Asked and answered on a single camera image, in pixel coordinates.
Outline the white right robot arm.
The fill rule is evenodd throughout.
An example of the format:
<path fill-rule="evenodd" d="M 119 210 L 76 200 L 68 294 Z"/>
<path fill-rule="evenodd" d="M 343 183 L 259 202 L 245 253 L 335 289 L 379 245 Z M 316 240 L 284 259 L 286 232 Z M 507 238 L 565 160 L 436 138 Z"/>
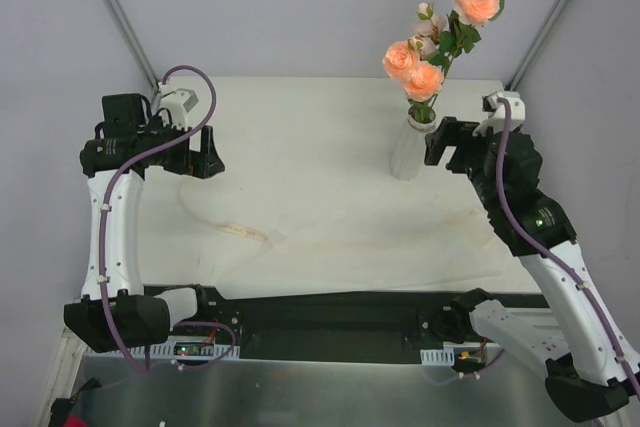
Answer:
<path fill-rule="evenodd" d="M 425 137 L 427 166 L 454 153 L 446 168 L 464 174 L 495 234 L 541 289 L 560 329 L 555 344 L 477 288 L 441 311 L 418 311 L 430 340 L 498 343 L 541 374 L 548 396 L 574 422 L 600 420 L 639 393 L 639 354 L 603 306 L 585 266 L 576 232 L 559 203 L 538 187 L 542 157 L 531 137 L 506 117 L 483 123 L 444 118 Z"/>

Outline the red cloth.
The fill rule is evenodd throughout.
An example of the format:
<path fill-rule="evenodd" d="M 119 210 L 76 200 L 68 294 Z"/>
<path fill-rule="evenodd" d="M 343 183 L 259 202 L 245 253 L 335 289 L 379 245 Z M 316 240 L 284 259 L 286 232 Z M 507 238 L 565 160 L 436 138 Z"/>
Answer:
<path fill-rule="evenodd" d="M 71 415 L 64 421 L 62 427 L 90 427 L 90 425 L 82 418 Z"/>

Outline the black clamp bottom left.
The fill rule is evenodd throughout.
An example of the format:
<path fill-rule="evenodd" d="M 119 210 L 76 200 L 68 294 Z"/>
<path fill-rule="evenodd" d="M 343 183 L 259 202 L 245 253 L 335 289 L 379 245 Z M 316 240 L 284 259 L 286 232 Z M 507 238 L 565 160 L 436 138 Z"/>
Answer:
<path fill-rule="evenodd" d="M 102 388 L 103 385 L 96 379 L 90 378 L 82 384 L 68 398 L 56 398 L 50 407 L 48 427 L 62 427 L 64 421 L 72 414 L 79 397 L 87 392 Z"/>

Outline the white ribbed ceramic vase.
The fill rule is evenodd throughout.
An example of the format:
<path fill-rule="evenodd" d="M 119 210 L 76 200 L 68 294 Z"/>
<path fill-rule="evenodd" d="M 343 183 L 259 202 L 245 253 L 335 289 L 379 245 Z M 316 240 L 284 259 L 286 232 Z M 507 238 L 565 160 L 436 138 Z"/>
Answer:
<path fill-rule="evenodd" d="M 390 159 L 391 174 L 398 180 L 414 180 L 424 165 L 425 138 L 437 128 L 436 114 L 431 113 L 426 123 L 417 122 L 412 116 L 400 128 Z"/>

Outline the aluminium frame post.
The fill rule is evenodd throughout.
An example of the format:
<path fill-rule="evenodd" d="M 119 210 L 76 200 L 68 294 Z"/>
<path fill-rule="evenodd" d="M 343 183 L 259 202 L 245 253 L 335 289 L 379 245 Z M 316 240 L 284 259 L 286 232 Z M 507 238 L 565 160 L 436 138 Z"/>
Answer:
<path fill-rule="evenodd" d="M 573 0 L 554 0 L 551 8 L 545 15 L 541 25 L 537 29 L 533 40 L 527 47 L 524 56 L 519 61 L 514 74 L 506 83 L 509 90 L 517 91 L 525 77 L 535 65 L 536 61 L 542 54 L 546 44 L 550 40 L 554 29 L 562 19 L 562 16 L 568 9 Z"/>
<path fill-rule="evenodd" d="M 155 69 L 149 60 L 145 49 L 135 32 L 133 25 L 127 15 L 125 9 L 122 6 L 120 0 L 102 0 L 113 24 L 120 33 L 126 47 L 128 48 L 133 60 L 141 72 L 146 83 L 152 90 L 157 87 L 159 81 L 156 75 Z"/>

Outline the white wrapping paper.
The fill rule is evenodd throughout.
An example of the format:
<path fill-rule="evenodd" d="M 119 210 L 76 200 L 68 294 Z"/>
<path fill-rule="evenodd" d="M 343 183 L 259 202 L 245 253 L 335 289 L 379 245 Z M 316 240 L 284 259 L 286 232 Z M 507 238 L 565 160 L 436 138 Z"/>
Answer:
<path fill-rule="evenodd" d="M 498 277 L 509 258 L 468 188 L 393 183 L 343 196 L 306 224 L 283 218 L 216 286 L 227 298 L 417 290 Z"/>

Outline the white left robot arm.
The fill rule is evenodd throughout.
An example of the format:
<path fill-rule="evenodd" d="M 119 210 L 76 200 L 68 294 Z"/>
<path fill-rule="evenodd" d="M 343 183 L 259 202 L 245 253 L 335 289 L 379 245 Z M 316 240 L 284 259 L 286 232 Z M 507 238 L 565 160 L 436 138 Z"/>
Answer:
<path fill-rule="evenodd" d="M 178 324 L 188 335 L 211 324 L 202 287 L 191 284 L 145 294 L 138 266 L 138 212 L 145 171 L 159 166 L 177 175 L 205 179 L 223 171 L 213 130 L 200 133 L 200 148 L 184 141 L 158 152 L 123 174 L 117 171 L 141 152 L 180 137 L 196 93 L 177 89 L 163 95 L 156 111 L 142 94 L 102 99 L 103 120 L 80 152 L 91 200 L 90 254 L 80 298 L 64 307 L 64 323 L 98 353 L 164 343 Z"/>

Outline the aluminium front rail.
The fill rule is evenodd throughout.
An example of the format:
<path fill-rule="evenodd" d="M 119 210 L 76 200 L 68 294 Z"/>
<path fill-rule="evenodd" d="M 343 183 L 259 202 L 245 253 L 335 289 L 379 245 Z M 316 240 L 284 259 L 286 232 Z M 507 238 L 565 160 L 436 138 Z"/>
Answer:
<path fill-rule="evenodd" d="M 48 378 L 50 399 L 71 395 L 85 350 L 86 344 L 80 338 L 68 329 L 63 331 Z"/>

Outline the right aluminium frame post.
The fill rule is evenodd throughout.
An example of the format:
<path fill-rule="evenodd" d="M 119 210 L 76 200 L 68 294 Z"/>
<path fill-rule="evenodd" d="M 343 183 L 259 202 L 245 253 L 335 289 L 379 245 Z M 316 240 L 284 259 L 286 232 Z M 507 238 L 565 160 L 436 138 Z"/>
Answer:
<path fill-rule="evenodd" d="M 519 61 L 514 74 L 506 83 L 509 90 L 517 91 L 525 77 L 535 65 L 536 61 L 542 54 L 546 44 L 550 40 L 554 29 L 562 19 L 562 16 L 568 9 L 573 0 L 554 0 L 551 8 L 545 15 L 541 25 L 537 29 L 533 40 L 527 47 L 524 56 Z"/>

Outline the left aluminium frame post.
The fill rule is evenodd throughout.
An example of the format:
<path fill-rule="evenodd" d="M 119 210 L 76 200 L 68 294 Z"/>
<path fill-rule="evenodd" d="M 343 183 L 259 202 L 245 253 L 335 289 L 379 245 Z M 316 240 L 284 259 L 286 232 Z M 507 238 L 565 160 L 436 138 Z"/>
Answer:
<path fill-rule="evenodd" d="M 120 33 L 126 47 L 128 48 L 133 60 L 141 72 L 146 83 L 152 90 L 157 87 L 159 81 L 156 75 L 155 69 L 149 60 L 145 49 L 135 32 L 133 25 L 127 15 L 125 9 L 122 6 L 120 0 L 102 0 L 113 24 Z"/>

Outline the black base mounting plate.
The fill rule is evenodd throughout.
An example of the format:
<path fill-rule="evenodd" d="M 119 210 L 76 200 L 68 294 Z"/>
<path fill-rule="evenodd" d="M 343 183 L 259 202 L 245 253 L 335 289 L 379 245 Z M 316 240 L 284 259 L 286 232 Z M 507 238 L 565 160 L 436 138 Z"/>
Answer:
<path fill-rule="evenodd" d="M 459 306 L 460 292 L 348 292 L 273 298 L 224 298 L 206 288 L 197 326 L 177 336 L 235 341 L 243 360 L 416 364 L 423 350 L 479 343 Z"/>

